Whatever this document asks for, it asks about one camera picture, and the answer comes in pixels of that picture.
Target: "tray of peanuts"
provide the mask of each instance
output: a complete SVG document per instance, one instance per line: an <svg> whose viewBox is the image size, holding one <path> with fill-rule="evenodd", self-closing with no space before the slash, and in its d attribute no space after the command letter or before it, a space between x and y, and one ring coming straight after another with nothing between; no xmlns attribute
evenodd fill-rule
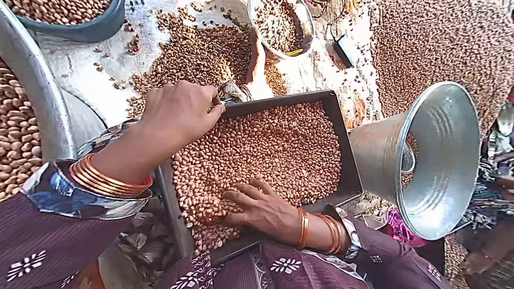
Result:
<svg viewBox="0 0 514 289"><path fill-rule="evenodd" d="M213 264L264 238L217 222L242 210L221 198L235 183L262 179L310 212L362 193L333 91L229 105L211 131L161 164L156 174L182 257L210 250Z"/></svg>

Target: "woman's right hand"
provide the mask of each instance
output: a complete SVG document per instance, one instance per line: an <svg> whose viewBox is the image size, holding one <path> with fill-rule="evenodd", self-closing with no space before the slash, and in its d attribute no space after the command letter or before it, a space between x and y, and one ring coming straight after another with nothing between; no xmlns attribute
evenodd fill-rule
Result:
<svg viewBox="0 0 514 289"><path fill-rule="evenodd" d="M224 222L233 226L252 227L267 233L277 241L299 245L302 233L302 217L298 210L279 197L273 189L261 180L253 180L251 185L235 184L236 191L226 191L223 198L236 202L243 213L231 213ZM329 250L334 238L331 229L320 217L307 214L308 227L305 232L306 247L322 251ZM339 224L341 243L339 252L346 252L351 245L350 236Z"/></svg>
<svg viewBox="0 0 514 289"><path fill-rule="evenodd" d="M298 210L279 197L261 180L251 185L235 184L237 191L226 191L223 198L233 200L245 211L231 213L224 222L234 226L255 228L273 236L278 241L298 245L302 229L302 218Z"/></svg>

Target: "silver metal funnel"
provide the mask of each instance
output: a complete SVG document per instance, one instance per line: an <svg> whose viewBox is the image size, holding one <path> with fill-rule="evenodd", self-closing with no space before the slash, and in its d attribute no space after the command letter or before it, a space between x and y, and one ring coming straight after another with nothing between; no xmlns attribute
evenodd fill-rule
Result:
<svg viewBox="0 0 514 289"><path fill-rule="evenodd" d="M402 190L409 131L419 156L414 177ZM473 193L480 150L479 121L462 86L436 83L408 112L353 129L350 142L363 188L396 204L413 233L437 240L457 225Z"/></svg>

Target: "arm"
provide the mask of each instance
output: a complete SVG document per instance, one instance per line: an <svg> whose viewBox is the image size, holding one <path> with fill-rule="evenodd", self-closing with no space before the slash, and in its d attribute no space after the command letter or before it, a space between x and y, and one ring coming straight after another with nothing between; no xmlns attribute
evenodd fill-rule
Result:
<svg viewBox="0 0 514 289"><path fill-rule="evenodd" d="M211 129L223 106L209 110L216 89L187 82L150 91L142 120L98 152L93 165L140 184L165 158ZM75 184L73 160L46 163L20 193L0 203L2 288L71 288L74 278L148 201L105 197Z"/></svg>
<svg viewBox="0 0 514 289"><path fill-rule="evenodd" d="M277 196L264 182L255 180L253 186L236 184L239 192L227 191L224 197L238 203L245 212L225 218L232 225L256 228L286 244L297 246L301 232L301 217L296 208ZM341 249L337 255L353 262L370 276L373 286L381 288L449 288L449 284L428 261L408 245L399 244L390 236L366 227L345 212L327 206L324 214L338 221L343 232ZM327 251L332 245L328 225L309 214L306 247Z"/></svg>

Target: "pink cloth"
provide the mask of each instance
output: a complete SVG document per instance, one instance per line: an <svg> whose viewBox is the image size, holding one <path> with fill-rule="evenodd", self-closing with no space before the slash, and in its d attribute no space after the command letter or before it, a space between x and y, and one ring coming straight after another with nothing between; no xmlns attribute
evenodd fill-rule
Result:
<svg viewBox="0 0 514 289"><path fill-rule="evenodd" d="M398 209L391 209L388 213L386 233L400 244L408 244L412 247L423 247L427 244L425 239L416 236L407 227Z"/></svg>

